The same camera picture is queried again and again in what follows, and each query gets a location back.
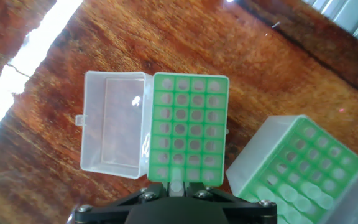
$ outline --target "black metal bracket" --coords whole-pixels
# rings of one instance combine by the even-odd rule
[[[146,217],[145,220],[154,220],[156,219],[155,215],[152,218],[147,217],[150,209],[164,210],[169,205],[177,206],[178,203],[186,203],[184,207],[187,208],[179,206],[179,209],[183,209],[181,211],[182,216],[186,216],[185,209],[190,209],[189,207],[194,205],[189,215],[195,210],[200,210],[199,214],[205,214],[205,211],[201,211],[203,207],[213,207],[223,211],[227,223],[277,224],[277,206],[275,203],[250,203],[218,189],[205,187],[202,183],[190,183],[185,190],[184,197],[169,197],[168,190],[162,184],[151,184],[147,189],[130,194],[106,207],[90,207],[87,210],[80,207],[74,213],[74,220],[76,223],[127,223],[126,220],[131,211],[138,214],[143,210],[148,211],[141,212]],[[168,210],[163,215],[167,216],[169,213]]]

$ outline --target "green tube rack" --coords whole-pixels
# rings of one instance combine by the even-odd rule
[[[358,176],[358,156],[307,116],[271,116],[226,175],[235,196],[276,202],[278,223],[319,223]]]
[[[229,79],[156,73],[149,172],[156,182],[223,182]]]

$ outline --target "translucent plastic lid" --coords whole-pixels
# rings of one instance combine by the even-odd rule
[[[81,168],[136,179],[147,173],[153,77],[143,72],[85,75]]]

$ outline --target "wood grain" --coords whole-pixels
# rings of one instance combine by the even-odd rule
[[[0,74],[56,0],[0,0]]]
[[[80,169],[88,70],[227,75],[226,168],[275,114],[306,114],[358,153],[358,89],[287,38],[221,1],[85,1],[1,122],[0,223],[62,223],[149,184]]]
[[[237,2],[358,90],[358,40],[345,30],[299,0]]]

